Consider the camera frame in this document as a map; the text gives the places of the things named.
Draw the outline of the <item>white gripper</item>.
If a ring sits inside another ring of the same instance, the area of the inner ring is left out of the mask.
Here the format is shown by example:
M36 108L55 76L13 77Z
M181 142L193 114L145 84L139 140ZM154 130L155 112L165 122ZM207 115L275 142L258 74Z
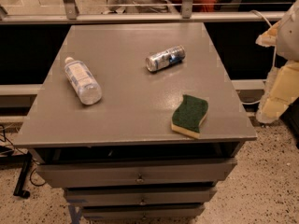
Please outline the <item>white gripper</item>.
M259 35L255 43L274 47L287 61L284 66L272 67L265 82L264 94L258 106L256 119L272 123L299 97L299 0L284 14L281 21Z

